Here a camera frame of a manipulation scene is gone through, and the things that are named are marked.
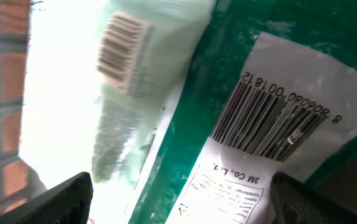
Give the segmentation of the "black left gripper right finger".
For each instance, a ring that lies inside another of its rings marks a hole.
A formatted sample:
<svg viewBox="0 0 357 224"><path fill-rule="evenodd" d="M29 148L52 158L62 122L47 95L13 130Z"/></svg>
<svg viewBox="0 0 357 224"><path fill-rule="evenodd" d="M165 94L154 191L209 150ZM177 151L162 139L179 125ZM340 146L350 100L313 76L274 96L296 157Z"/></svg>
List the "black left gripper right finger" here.
<svg viewBox="0 0 357 224"><path fill-rule="evenodd" d="M278 224L357 224L357 214L320 195L283 172L270 183Z"/></svg>

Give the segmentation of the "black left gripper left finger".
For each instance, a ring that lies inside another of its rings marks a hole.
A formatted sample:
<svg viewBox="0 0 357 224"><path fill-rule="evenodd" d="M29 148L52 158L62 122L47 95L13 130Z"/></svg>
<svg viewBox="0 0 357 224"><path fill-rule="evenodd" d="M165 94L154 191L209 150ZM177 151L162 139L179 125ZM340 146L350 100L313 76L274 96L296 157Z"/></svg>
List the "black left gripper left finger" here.
<svg viewBox="0 0 357 224"><path fill-rule="evenodd" d="M87 224L93 198L88 172L80 172L0 215L0 224Z"/></svg>

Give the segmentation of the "green 3M product pouch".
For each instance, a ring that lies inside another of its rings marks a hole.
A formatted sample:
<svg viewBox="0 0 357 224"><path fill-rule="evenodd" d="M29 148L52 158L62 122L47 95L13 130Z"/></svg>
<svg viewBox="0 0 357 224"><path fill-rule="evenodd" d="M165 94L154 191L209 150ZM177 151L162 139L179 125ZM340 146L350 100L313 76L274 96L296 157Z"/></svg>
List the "green 3M product pouch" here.
<svg viewBox="0 0 357 224"><path fill-rule="evenodd" d="M357 153L357 0L218 0L131 223L272 223Z"/></svg>

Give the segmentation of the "light green wipes pack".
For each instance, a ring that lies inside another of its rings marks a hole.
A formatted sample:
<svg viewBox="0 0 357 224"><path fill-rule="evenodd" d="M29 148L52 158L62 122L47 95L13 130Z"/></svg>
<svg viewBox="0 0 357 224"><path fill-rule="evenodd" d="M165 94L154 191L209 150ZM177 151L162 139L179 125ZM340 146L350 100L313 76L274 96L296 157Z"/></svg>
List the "light green wipes pack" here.
<svg viewBox="0 0 357 224"><path fill-rule="evenodd" d="M19 157L93 184L90 223L126 223L211 18L210 0L32 1Z"/></svg>

